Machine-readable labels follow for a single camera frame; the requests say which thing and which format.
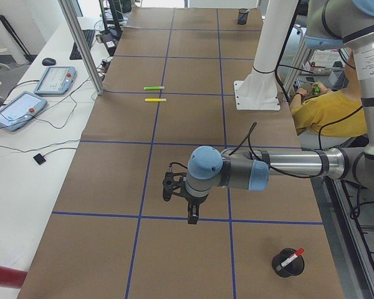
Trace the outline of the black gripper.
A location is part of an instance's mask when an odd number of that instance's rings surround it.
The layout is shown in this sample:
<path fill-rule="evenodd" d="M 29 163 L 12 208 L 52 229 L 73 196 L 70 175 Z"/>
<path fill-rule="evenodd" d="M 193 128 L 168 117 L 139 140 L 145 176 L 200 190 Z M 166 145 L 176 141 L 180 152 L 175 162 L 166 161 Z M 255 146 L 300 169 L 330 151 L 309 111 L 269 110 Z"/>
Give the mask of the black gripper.
<path fill-rule="evenodd" d="M 172 195 L 183 197 L 188 202 L 188 224 L 197 224 L 199 206 L 209 195 L 208 191 L 197 191 L 187 182 L 186 173 L 166 172 L 163 184 L 163 200 L 170 201 Z"/>

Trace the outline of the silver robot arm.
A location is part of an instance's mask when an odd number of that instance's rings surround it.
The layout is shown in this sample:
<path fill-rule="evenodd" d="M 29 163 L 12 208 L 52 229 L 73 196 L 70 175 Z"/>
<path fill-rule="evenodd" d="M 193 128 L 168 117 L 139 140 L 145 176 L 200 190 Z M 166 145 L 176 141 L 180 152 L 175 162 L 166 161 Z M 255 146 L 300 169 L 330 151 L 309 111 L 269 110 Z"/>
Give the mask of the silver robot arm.
<path fill-rule="evenodd" d="M 327 176 L 353 181 L 374 191 L 374 1 L 311 1 L 306 44 L 312 49 L 352 50 L 368 145 L 326 151 L 196 148 L 185 172 L 168 170 L 163 180 L 164 200 L 169 201 L 172 196 L 187 200 L 189 224 L 197 223 L 199 206 L 212 187 L 261 191 L 272 174 L 297 178 Z"/>

